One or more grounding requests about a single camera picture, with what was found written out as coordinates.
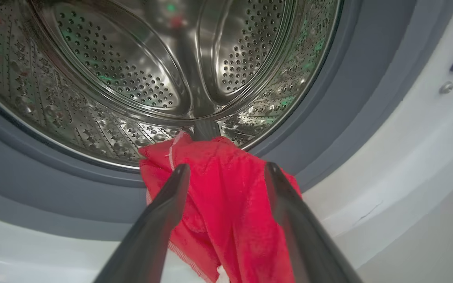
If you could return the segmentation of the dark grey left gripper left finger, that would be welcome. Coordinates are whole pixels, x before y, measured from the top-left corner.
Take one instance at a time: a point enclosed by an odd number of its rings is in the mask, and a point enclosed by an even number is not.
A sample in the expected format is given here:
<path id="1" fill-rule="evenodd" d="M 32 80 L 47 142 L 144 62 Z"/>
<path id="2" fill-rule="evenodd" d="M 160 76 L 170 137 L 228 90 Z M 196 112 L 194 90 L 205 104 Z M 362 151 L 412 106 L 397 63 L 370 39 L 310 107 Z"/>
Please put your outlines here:
<path id="1" fill-rule="evenodd" d="M 178 165 L 101 269 L 96 283 L 161 281 L 170 234 L 182 220 L 189 183 L 189 165 Z"/>

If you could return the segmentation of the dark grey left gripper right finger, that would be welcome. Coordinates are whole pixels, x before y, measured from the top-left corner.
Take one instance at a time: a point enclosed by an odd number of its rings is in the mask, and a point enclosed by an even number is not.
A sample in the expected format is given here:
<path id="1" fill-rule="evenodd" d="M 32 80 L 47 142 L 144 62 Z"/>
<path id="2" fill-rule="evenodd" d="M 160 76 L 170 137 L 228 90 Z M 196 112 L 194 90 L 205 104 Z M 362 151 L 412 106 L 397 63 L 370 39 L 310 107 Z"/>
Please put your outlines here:
<path id="1" fill-rule="evenodd" d="M 272 217 L 284 230 L 295 282 L 360 283 L 333 239 L 276 163 L 265 165 Z"/>

